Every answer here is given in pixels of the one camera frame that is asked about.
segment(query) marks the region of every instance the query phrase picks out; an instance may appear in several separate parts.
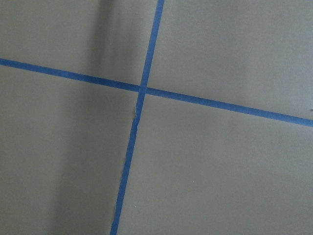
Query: vertical blue line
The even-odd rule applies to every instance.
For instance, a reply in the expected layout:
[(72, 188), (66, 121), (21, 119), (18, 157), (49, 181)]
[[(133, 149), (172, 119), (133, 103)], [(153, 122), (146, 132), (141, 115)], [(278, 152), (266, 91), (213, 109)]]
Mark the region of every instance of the vertical blue line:
[(113, 223), (111, 226), (110, 235), (116, 235), (117, 234), (117, 229), (118, 229), (119, 219), (121, 216), (121, 211), (122, 211), (123, 200), (124, 200), (124, 196), (125, 196), (125, 190), (126, 190), (128, 175), (129, 175), (129, 171), (130, 171), (130, 167), (131, 167), (131, 162), (132, 162), (132, 157), (133, 157), (133, 152), (134, 152), (134, 146), (135, 146), (135, 142), (136, 142), (137, 129), (138, 129), (138, 125), (140, 122), (144, 98), (146, 95), (153, 53), (154, 53), (154, 50), (156, 47), (157, 32), (158, 32), (158, 28), (160, 25), (163, 5), (164, 5), (164, 0), (158, 0), (157, 1), (156, 13), (155, 13), (155, 17), (154, 17), (154, 21), (153, 21), (153, 25), (152, 25), (148, 50), (147, 50), (147, 54), (146, 54), (145, 65), (143, 67), (142, 78), (141, 78), (139, 93), (138, 93), (138, 97), (137, 97), (136, 111), (135, 111), (136, 115), (135, 115), (135, 118), (133, 119), (131, 134), (130, 134), (130, 138), (129, 138), (129, 142), (128, 142), (128, 146), (127, 146), (126, 159), (125, 159), (125, 163), (124, 163), (124, 168), (123, 168), (120, 186), (118, 189), (118, 195), (117, 195), (116, 206), (115, 206), (115, 216), (114, 216), (114, 220), (113, 220)]

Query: blue tape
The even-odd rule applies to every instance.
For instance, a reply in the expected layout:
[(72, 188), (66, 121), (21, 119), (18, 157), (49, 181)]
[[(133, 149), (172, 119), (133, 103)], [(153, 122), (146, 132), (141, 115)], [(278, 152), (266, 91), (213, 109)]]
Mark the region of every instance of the blue tape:
[(157, 33), (158, 33), (160, 20), (162, 16), (163, 5), (164, 5), (164, 0), (157, 1), (155, 17), (154, 17), (154, 21), (152, 25), (145, 65), (144, 65), (143, 72), (142, 72), (142, 78), (141, 78), (141, 83), (140, 83), (140, 88), (139, 88), (139, 93), (138, 93), (138, 98), (137, 98), (137, 103), (136, 103), (136, 116), (132, 123), (131, 134), (130, 134), (130, 139), (129, 139), (128, 146), (127, 146), (126, 159), (124, 163), (122, 178), (121, 178), (120, 186), (118, 189), (118, 195), (117, 195), (116, 207), (115, 207), (115, 215), (114, 215), (114, 220), (112, 222), (110, 235), (117, 234), (119, 219), (120, 219), (121, 211), (123, 207), (125, 190), (127, 186), (128, 175), (129, 175), (131, 162), (133, 158), (134, 146), (135, 146), (136, 136), (137, 136), (137, 129), (138, 129), (138, 125), (140, 122), (143, 102), (144, 102), (149, 74), (151, 70), (153, 54), (154, 54), (154, 50), (156, 47)]
[(124, 90), (128, 90), (128, 91), (133, 91), (133, 92), (139, 91), (138, 85), (108, 80), (108, 79), (100, 78), (100, 77), (83, 75), (83, 74), (79, 74), (79, 73), (75, 73), (75, 72), (52, 69), (52, 68), (38, 66), (38, 65), (31, 65), (31, 64), (27, 64), (27, 63), (13, 61), (13, 60), (6, 60), (6, 59), (0, 58), (0, 65), (13, 67), (13, 68), (17, 68), (17, 69), (22, 69), (22, 70), (33, 71), (33, 72), (45, 73), (45, 74), (49, 74), (49, 75), (53, 75), (53, 76), (57, 76), (57, 77), (64, 77), (64, 78), (69, 78), (69, 79), (73, 79), (73, 80), (104, 85), (104, 86), (108, 86), (108, 87), (115, 87), (115, 88), (124, 89)]
[(167, 92), (167, 91), (158, 90), (158, 89), (154, 89), (154, 88), (147, 88), (146, 93), (151, 94), (151, 95), (160, 96), (160, 97), (169, 98), (169, 99), (181, 100), (181, 101), (185, 101), (185, 102), (189, 102), (189, 103), (201, 104), (201, 105), (210, 106), (210, 107), (214, 107), (214, 108), (235, 111), (238, 113), (250, 114), (250, 115), (255, 115), (255, 116), (259, 116), (259, 117), (263, 117), (263, 118), (270, 118), (270, 119), (274, 119), (274, 120), (285, 121), (285, 122), (290, 122), (290, 123), (295, 123), (295, 124), (299, 124), (299, 125), (313, 127), (313, 120), (305, 119), (305, 118), (301, 118), (301, 117), (294, 117), (294, 116), (289, 116), (289, 115), (285, 115), (285, 114), (279, 114), (279, 113), (274, 113), (274, 112), (270, 112), (270, 111), (240, 106), (240, 105), (236, 105), (236, 104), (224, 103), (224, 102), (215, 101), (215, 100), (211, 100), (211, 99), (203, 99), (203, 98), (199, 98), (199, 97), (195, 97), (195, 96), (191, 96), (191, 95), (186, 95), (186, 94)]

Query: blue line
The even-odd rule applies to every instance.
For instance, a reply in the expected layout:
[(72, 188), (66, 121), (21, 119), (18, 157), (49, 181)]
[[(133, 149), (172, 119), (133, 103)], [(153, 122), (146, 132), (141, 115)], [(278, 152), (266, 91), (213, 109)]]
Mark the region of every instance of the blue line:
[(108, 87), (115, 87), (115, 88), (124, 89), (128, 91), (133, 91), (133, 92), (139, 91), (138, 85), (133, 85), (133, 84), (124, 83), (124, 82), (117, 82), (117, 81), (108, 80), (108, 79), (100, 78), (100, 77), (83, 75), (83, 74), (79, 74), (75, 72), (52, 69), (52, 68), (38, 66), (38, 65), (31, 65), (27, 63), (13, 61), (13, 60), (0, 58), (0, 65), (18, 68), (22, 70), (33, 71), (33, 72), (45, 73), (45, 74), (49, 74), (53, 76), (64, 77), (64, 78), (74, 79), (78, 81), (90, 82), (90, 83), (104, 85)]
[(147, 94), (313, 127), (313, 120), (310, 120), (310, 119), (294, 117), (294, 116), (274, 113), (274, 112), (260, 110), (260, 109), (253, 109), (253, 108), (249, 108), (249, 107), (245, 107), (241, 105), (229, 104), (229, 103), (224, 103), (224, 102), (215, 101), (211, 99), (203, 99), (203, 98), (199, 98), (199, 97), (195, 97), (191, 95), (167, 92), (167, 91), (162, 91), (162, 90), (158, 90), (154, 88), (147, 88)]
[(117, 195), (116, 207), (115, 207), (115, 216), (112, 222), (110, 235), (117, 234), (119, 219), (120, 219), (121, 211), (123, 207), (125, 190), (127, 186), (128, 175), (129, 175), (131, 162), (133, 158), (134, 146), (135, 146), (136, 136), (137, 136), (137, 129), (138, 129), (138, 125), (140, 122), (143, 102), (144, 102), (147, 85), (148, 85), (149, 74), (151, 70), (153, 54), (154, 54), (154, 50), (156, 47), (157, 33), (158, 33), (158, 28), (159, 28), (160, 20), (162, 16), (163, 5), (164, 5), (164, 0), (157, 1), (155, 17), (154, 17), (154, 21), (152, 25), (145, 65), (143, 67), (142, 78), (141, 78), (141, 83), (140, 83), (140, 88), (139, 88), (139, 93), (138, 93), (138, 98), (137, 98), (137, 103), (136, 103), (136, 111), (135, 111), (136, 116), (132, 123), (131, 134), (130, 134), (130, 139), (129, 139), (128, 146), (127, 146), (126, 159), (124, 163), (122, 178), (121, 178), (120, 186), (118, 189), (118, 195)]

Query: floor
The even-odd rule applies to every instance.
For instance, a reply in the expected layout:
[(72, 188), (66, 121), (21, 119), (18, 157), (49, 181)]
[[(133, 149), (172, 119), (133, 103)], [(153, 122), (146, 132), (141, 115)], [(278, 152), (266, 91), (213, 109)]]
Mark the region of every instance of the floor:
[(0, 234), (313, 233), (312, 1), (5, 1), (0, 42)]

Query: tiled floor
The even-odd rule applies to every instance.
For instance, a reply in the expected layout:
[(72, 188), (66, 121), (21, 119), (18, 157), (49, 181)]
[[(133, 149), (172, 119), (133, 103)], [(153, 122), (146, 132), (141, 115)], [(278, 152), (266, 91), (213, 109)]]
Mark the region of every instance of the tiled floor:
[(313, 3), (162, 6), (2, 4), (0, 234), (313, 233)]

